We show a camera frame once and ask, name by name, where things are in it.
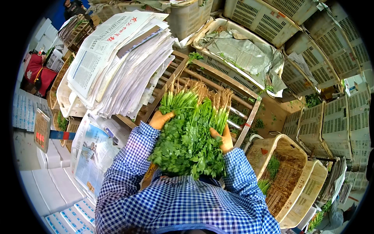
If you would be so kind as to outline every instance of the newspaper photo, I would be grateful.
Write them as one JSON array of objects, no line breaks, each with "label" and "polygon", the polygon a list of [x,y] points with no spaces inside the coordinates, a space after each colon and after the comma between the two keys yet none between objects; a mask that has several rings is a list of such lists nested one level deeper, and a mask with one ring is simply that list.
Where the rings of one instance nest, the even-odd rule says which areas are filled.
[{"label": "newspaper photo", "polygon": [[90,117],[85,122],[83,133],[74,177],[93,198],[97,199],[104,173],[112,165],[120,149],[113,146],[113,140]]}]

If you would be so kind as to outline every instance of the gloved hand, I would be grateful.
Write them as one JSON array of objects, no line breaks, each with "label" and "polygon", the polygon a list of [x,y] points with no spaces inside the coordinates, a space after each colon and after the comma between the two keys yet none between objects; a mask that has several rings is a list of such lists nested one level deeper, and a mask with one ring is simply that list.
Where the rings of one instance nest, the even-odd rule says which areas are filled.
[{"label": "gloved hand", "polygon": [[161,111],[158,110],[154,113],[151,121],[149,122],[149,125],[151,125],[151,127],[153,127],[154,129],[161,130],[166,121],[173,118],[174,116],[175,114],[173,112],[163,115]]},{"label": "gloved hand", "polygon": [[222,137],[222,144],[220,149],[222,149],[223,153],[227,153],[234,148],[233,140],[231,139],[230,129],[229,126],[226,124],[225,129],[223,130],[222,136],[218,134],[218,132],[214,128],[210,128],[209,131],[211,132],[211,136],[213,138]]}]

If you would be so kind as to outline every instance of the person in background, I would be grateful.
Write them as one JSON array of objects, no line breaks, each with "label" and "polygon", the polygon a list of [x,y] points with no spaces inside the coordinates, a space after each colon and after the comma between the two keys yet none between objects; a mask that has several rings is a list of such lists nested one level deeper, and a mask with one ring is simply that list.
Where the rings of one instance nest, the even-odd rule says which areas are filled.
[{"label": "person in background", "polygon": [[43,66],[46,61],[45,55],[31,54],[26,59],[28,59],[28,64],[25,64],[24,77],[27,82],[35,85],[36,90],[40,93],[39,96],[44,97],[47,90],[52,86],[57,72]]},{"label": "person in background", "polygon": [[345,221],[349,221],[354,212],[356,211],[357,206],[355,203],[348,208],[346,211],[338,208],[338,199],[336,199],[331,207],[330,212],[325,213],[325,217],[322,219],[321,223],[316,227],[317,230],[326,231],[334,230],[343,225]]},{"label": "person in background", "polygon": [[91,16],[86,14],[85,6],[83,5],[82,1],[80,0],[64,0],[65,12],[64,17],[65,20],[70,19],[74,15],[83,14],[85,18],[88,20],[90,26],[95,29],[94,22],[91,19]]},{"label": "person in background", "polygon": [[222,136],[210,129],[212,137],[222,139],[226,190],[213,178],[168,177],[157,169],[150,185],[139,192],[150,166],[147,159],[172,117],[172,112],[157,111],[149,124],[141,122],[131,131],[104,175],[96,203],[96,233],[280,234],[244,151],[233,147],[227,124]]}]

